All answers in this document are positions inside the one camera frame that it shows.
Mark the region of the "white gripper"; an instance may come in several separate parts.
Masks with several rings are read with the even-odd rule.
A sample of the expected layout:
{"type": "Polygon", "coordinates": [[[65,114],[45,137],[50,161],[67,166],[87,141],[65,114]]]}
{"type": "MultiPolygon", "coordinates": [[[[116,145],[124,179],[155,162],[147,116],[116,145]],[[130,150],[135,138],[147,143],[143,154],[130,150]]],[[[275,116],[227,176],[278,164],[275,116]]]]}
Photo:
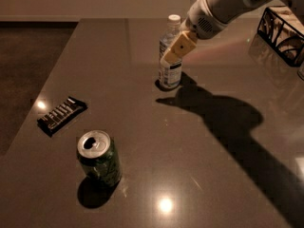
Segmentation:
{"type": "Polygon", "coordinates": [[[211,39],[226,27],[209,9],[207,0],[197,0],[181,23],[181,32],[161,57],[161,63],[175,64],[197,46],[198,39],[211,39]]]}

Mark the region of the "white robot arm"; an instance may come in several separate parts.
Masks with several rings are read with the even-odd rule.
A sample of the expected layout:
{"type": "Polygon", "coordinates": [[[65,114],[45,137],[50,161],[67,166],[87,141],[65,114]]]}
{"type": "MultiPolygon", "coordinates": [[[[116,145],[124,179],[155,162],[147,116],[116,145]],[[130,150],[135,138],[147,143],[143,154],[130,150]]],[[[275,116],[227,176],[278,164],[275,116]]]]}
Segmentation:
{"type": "MultiPolygon", "coordinates": [[[[169,67],[196,47],[198,40],[211,39],[240,15],[273,0],[197,0],[187,12],[180,33],[161,57],[169,67]]],[[[280,0],[300,21],[304,20],[304,0],[280,0]]]]}

